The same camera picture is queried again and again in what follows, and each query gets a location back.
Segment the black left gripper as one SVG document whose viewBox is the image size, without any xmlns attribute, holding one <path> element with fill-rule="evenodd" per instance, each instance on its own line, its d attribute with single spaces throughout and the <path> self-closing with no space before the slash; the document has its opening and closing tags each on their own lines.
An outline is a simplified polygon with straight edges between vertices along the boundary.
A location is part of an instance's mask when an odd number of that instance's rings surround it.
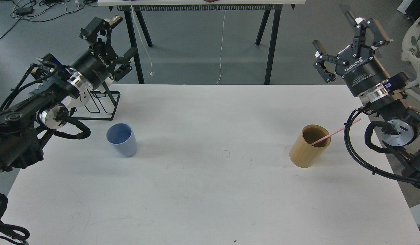
<svg viewBox="0 0 420 245">
<path fill-rule="evenodd" d="M 123 18 L 118 15 L 112 19 L 95 17 L 85 28 L 80 29 L 80 37 L 89 47 L 70 64 L 70 71 L 72 77 L 83 79 L 87 88 L 97 89 L 107 77 L 118 82 L 132 70 L 131 62 L 138 54 L 137 47 L 130 47 L 122 57 L 112 56 L 109 59 L 93 51 L 96 47 L 100 47 L 102 52 L 113 49 L 112 30 L 122 21 Z"/>
</svg>

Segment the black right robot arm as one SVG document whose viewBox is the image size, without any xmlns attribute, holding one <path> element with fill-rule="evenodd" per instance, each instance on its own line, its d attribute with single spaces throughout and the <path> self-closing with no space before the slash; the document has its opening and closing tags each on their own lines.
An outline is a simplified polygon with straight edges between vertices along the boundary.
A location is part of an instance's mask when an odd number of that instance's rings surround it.
<svg viewBox="0 0 420 245">
<path fill-rule="evenodd" d="M 356 18 L 351 11 L 345 16 L 355 34 L 352 44 L 336 56 L 329 55 L 318 40 L 314 68 L 325 82 L 340 76 L 354 97 L 367 99 L 367 104 L 348 117 L 344 128 L 345 146 L 351 157 L 372 174 L 401 181 L 420 189 L 420 150 L 409 152 L 405 146 L 420 136 L 420 110 L 408 107 L 405 87 L 409 78 L 404 72 L 390 76 L 375 56 L 375 50 L 391 40 L 375 19 Z M 355 151 L 350 141 L 350 129 L 360 114 L 381 116 L 371 121 L 364 133 L 366 146 L 375 152 L 392 154 L 403 165 L 401 175 L 392 174 L 367 163 Z"/>
</svg>

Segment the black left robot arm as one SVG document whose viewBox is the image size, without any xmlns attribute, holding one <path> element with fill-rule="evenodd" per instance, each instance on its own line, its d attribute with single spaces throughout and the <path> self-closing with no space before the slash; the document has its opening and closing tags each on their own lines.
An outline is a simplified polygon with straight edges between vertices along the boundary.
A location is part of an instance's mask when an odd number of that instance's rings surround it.
<svg viewBox="0 0 420 245">
<path fill-rule="evenodd" d="M 90 129 L 73 114 L 92 96 L 106 95 L 116 111 L 120 93 L 110 91 L 107 81 L 128 74 L 138 54 L 138 48 L 130 47 L 118 56 L 111 45 L 112 30 L 122 20 L 95 17 L 82 28 L 80 37 L 89 47 L 70 65 L 47 54 L 29 66 L 0 107 L 0 174 L 42 161 L 52 136 L 88 138 Z"/>
</svg>

